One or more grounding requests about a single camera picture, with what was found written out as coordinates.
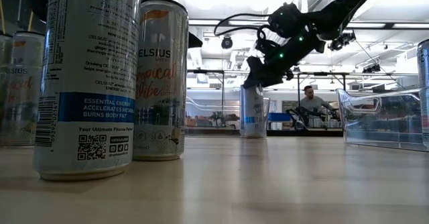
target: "aluminum can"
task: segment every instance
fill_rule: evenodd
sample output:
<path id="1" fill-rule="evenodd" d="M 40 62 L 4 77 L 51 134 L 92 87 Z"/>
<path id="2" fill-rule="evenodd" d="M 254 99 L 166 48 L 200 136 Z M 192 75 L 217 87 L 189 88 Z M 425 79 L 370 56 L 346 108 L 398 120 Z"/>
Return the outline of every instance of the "aluminum can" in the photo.
<path id="1" fill-rule="evenodd" d="M 422 111 L 423 144 L 429 150 L 429 40 L 417 46 L 420 108 Z"/>
<path id="2" fill-rule="evenodd" d="M 5 104 L 7 91 L 6 75 L 9 64 L 11 63 L 11 51 L 12 37 L 0 35 L 0 131 L 1 122 L 4 116 L 3 106 Z"/>
<path id="3" fill-rule="evenodd" d="M 314 127 L 314 119 L 313 118 L 309 118 L 308 127 Z"/>
<path id="4" fill-rule="evenodd" d="M 120 174 L 132 159 L 137 0 L 49 0 L 34 168 Z"/>
<path id="5" fill-rule="evenodd" d="M 12 37 L 0 34 L 0 65 L 11 63 Z"/>
<path id="6" fill-rule="evenodd" d="M 134 160 L 184 151 L 188 13 L 172 0 L 141 1 Z"/>
<path id="7" fill-rule="evenodd" d="M 13 35 L 11 62 L 3 67 L 7 74 L 0 128 L 2 146 L 34 145 L 44 41 L 44 35 L 35 32 Z"/>
<path id="8" fill-rule="evenodd" d="M 314 127 L 322 127 L 322 120 L 320 118 L 315 118 L 313 121 Z"/>
<path id="9" fill-rule="evenodd" d="M 244 119 L 243 137 L 266 137 L 267 125 L 264 116 L 263 88 L 259 86 L 244 89 L 241 86 L 240 105 Z"/>
<path id="10" fill-rule="evenodd" d="M 245 137 L 245 116 L 244 116 L 244 96 L 245 96 L 245 89 L 243 88 L 243 85 L 240 87 L 240 136 Z"/>
<path id="11" fill-rule="evenodd" d="M 329 126 L 331 128 L 338 128 L 338 121 L 336 119 L 329 119 Z"/>

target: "man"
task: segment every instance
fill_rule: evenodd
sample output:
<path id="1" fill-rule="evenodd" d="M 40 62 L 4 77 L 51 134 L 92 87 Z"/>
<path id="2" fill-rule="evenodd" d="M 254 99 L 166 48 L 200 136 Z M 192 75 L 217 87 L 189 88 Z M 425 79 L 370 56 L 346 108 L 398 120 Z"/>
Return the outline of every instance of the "man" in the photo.
<path id="1" fill-rule="evenodd" d="M 319 109 L 319 107 L 323 106 L 329 110 L 332 110 L 333 107 L 329 105 L 326 101 L 323 101 L 320 97 L 314 96 L 314 91 L 311 86 L 304 87 L 304 97 L 301 100 L 301 107 L 313 111 L 314 109 Z"/>

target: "blue label stripe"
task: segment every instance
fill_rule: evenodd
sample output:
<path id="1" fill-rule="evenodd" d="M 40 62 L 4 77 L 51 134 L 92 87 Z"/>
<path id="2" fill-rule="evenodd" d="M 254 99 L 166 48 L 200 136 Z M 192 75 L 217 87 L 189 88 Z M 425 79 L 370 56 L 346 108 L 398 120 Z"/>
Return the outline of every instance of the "blue label stripe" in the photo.
<path id="1" fill-rule="evenodd" d="M 134 99 L 96 93 L 60 93 L 58 120 L 134 123 Z"/>

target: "qr code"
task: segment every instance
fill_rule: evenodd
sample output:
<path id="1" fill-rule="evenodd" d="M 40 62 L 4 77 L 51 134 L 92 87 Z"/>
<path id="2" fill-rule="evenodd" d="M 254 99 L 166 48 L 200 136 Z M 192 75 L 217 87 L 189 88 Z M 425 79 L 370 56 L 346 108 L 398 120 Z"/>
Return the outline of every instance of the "qr code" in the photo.
<path id="1" fill-rule="evenodd" d="M 79 135 L 78 160 L 106 158 L 107 135 Z"/>

